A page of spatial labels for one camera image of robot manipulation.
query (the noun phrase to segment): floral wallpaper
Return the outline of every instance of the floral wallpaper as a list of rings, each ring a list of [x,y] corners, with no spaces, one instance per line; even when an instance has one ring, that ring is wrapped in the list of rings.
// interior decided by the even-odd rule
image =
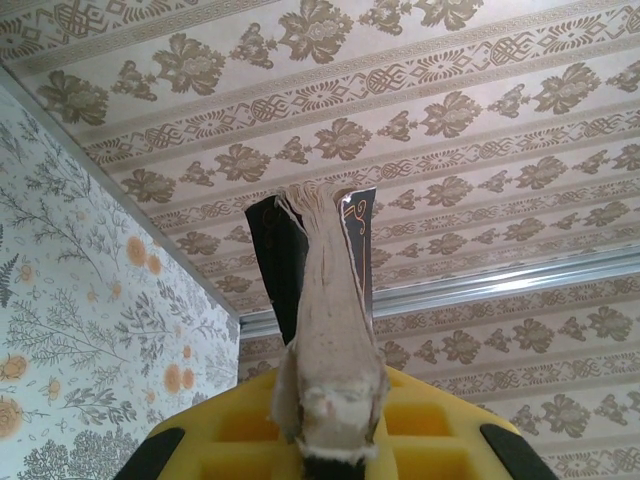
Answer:
[[[376,186],[377,290],[640,239],[638,0],[1,4],[5,67],[241,313],[282,185]]]
[[[640,478],[640,275],[376,318],[387,364],[511,421],[561,479]],[[280,336],[240,343],[240,378]]]
[[[158,422],[236,384],[239,326],[0,104],[0,478],[112,478]]]

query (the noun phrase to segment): yellow plastic tool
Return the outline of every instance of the yellow plastic tool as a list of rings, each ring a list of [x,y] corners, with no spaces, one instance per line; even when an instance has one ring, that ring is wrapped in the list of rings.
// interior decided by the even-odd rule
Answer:
[[[480,431],[509,422],[388,368],[392,389],[375,434],[378,458],[367,480],[512,480]],[[271,371],[164,421],[184,436],[158,480],[299,480],[302,462],[268,420]]]

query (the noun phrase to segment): patterned wallpaper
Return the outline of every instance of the patterned wallpaper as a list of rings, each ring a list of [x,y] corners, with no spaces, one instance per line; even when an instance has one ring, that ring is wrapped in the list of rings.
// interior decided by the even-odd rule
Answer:
[[[640,238],[638,0],[0,5],[6,68],[241,312],[286,184],[377,186],[376,289]]]
[[[640,477],[640,276],[378,318],[387,364],[509,419],[561,479]],[[240,379],[280,336],[240,342]]]
[[[236,384],[238,323],[2,88],[0,252],[1,479],[112,478]]]

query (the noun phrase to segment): wall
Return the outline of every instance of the wall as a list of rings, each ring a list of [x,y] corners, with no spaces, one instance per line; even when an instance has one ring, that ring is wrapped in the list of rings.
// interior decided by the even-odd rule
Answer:
[[[0,243],[0,479],[111,478],[236,384],[237,322],[1,88]]]
[[[560,478],[640,478],[640,275],[376,319],[387,363],[515,424]],[[278,364],[242,341],[240,376]]]

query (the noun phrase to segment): ceiling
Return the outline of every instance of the ceiling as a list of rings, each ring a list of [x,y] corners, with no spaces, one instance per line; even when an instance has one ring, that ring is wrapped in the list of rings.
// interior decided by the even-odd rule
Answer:
[[[0,0],[0,58],[240,312],[243,209],[378,188],[376,289],[640,239],[640,1]]]

